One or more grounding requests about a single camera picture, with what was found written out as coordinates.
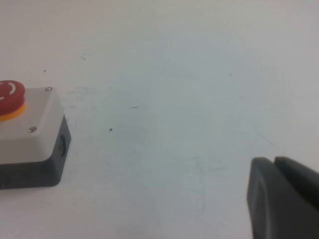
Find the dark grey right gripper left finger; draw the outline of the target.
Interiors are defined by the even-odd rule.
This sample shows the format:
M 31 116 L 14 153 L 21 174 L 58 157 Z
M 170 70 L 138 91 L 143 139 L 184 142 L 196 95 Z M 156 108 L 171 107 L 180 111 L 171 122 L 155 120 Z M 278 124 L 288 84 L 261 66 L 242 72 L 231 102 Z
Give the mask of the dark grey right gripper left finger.
M 319 199 L 301 196 L 271 161 L 251 161 L 247 204 L 255 239 L 317 239 Z

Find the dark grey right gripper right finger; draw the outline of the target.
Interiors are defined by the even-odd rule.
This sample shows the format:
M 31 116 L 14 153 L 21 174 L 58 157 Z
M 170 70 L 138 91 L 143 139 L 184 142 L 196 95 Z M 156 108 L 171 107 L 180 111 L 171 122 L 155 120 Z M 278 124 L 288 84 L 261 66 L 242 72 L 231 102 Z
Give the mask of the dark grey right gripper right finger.
M 275 158 L 274 164 L 292 187 L 305 199 L 319 198 L 319 173 L 288 157 Z

